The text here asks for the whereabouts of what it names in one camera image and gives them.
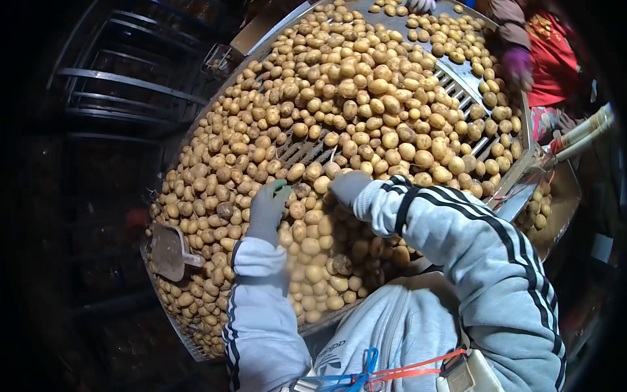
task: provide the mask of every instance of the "person's arm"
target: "person's arm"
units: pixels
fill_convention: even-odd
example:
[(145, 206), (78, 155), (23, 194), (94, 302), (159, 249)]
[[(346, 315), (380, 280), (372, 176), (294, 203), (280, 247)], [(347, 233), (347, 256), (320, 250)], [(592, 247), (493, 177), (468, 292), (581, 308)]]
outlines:
[(233, 249), (236, 278), (222, 333), (231, 391), (277, 391), (311, 365), (287, 300), (285, 250), (277, 249), (277, 226), (289, 195), (285, 180), (263, 186), (252, 200), (246, 236)]
[(525, 13), (522, 10), (526, 3), (526, 0), (491, 0), (488, 2), (488, 14), (498, 24), (497, 33), (502, 40), (530, 51), (531, 42), (525, 30)]
[(529, 240), (469, 194), (412, 186), (398, 175), (384, 183), (351, 173), (331, 184), (338, 200), (371, 221), (376, 234), (397, 233), (444, 267), (471, 347), (491, 363), (504, 390), (561, 389), (566, 357), (556, 294)]
[(532, 74), (531, 40), (525, 29), (527, 0), (490, 0), (489, 9), (480, 10), (498, 24), (497, 33), (505, 43), (501, 58), (503, 74), (510, 88), (530, 91)]

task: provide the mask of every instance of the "gray glove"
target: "gray glove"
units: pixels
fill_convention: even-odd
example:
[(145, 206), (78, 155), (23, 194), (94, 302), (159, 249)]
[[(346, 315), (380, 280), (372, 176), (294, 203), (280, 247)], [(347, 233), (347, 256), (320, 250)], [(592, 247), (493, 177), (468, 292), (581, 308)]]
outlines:
[(352, 211), (353, 203), (372, 180), (365, 171), (353, 170), (346, 174), (338, 174), (335, 176), (329, 190), (335, 195), (337, 201)]
[(246, 236), (259, 238), (278, 246), (277, 227), (281, 223), (285, 202), (292, 189), (284, 179), (277, 179), (259, 189), (250, 203), (250, 226)]
[(436, 0), (407, 0), (406, 7), (410, 13), (424, 14), (435, 11)]

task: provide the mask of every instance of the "purple glove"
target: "purple glove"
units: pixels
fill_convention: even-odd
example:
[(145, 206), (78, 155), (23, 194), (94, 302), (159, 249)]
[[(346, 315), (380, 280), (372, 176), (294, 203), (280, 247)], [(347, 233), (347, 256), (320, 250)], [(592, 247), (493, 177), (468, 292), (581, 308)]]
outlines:
[(512, 88), (531, 91), (534, 79), (531, 74), (531, 53), (521, 46), (510, 46), (502, 59), (503, 70)]

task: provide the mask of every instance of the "red wire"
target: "red wire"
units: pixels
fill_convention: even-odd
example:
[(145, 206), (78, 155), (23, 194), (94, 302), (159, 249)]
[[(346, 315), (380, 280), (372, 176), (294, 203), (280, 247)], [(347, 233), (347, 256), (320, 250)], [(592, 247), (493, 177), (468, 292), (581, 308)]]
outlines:
[(381, 382), (383, 381), (388, 381), (391, 379), (397, 379), (397, 378), (401, 378), (401, 377), (413, 377), (413, 376), (421, 376), (423, 374), (438, 374), (440, 372), (440, 369), (415, 369), (415, 370), (407, 370), (407, 371), (401, 371), (398, 373), (392, 373), (392, 374), (388, 374), (387, 376), (383, 376), (380, 378), (375, 379), (373, 382), (379, 382), (379, 380), (381, 380)]
[(375, 372), (372, 375), (374, 376), (374, 375), (377, 375), (377, 374), (389, 374), (389, 373), (394, 373), (394, 372), (401, 371), (401, 370), (417, 368), (418, 366), (423, 366), (423, 365), (427, 365), (427, 364), (430, 364), (430, 363), (442, 361), (444, 359), (452, 358), (452, 357), (455, 357), (455, 356), (460, 355), (460, 354), (466, 354), (466, 350), (458, 349), (458, 350), (455, 350), (455, 351), (453, 351), (453, 352), (451, 352), (449, 354), (442, 355), (442, 356), (430, 359), (430, 360), (425, 361), (425, 362), (414, 363), (413, 365), (407, 365), (407, 366), (403, 366), (402, 368), (397, 368), (397, 369), (382, 370), (382, 371)]

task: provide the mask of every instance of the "white pipe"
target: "white pipe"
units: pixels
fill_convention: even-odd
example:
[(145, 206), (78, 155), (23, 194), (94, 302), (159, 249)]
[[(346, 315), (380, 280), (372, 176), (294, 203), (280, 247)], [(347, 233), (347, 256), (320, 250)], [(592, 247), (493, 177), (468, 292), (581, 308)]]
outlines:
[(558, 162), (565, 161), (570, 157), (574, 157), (576, 155), (581, 154), (585, 150), (589, 149), (592, 146), (592, 143), (595, 139), (601, 137), (612, 125), (614, 124), (614, 117), (608, 118), (608, 120), (601, 124), (600, 127), (592, 131), (590, 134), (584, 136), (575, 144), (571, 145), (567, 149), (564, 149), (557, 153), (555, 158)]
[[(614, 115), (614, 112), (612, 112), (612, 108), (608, 102), (605, 105), (603, 105), (594, 115), (586, 119), (586, 121), (577, 125), (566, 135), (562, 136), (562, 144), (564, 146), (573, 146), (578, 141), (580, 141), (584, 136), (590, 134), (590, 132), (592, 132), (595, 128), (602, 125), (601, 121), (598, 119), (599, 117), (602, 117), (605, 122), (607, 121), (606, 119), (611, 118), (613, 115)], [(594, 125), (592, 123), (593, 119), (596, 119), (596, 123), (597, 123), (596, 127), (593, 127)]]

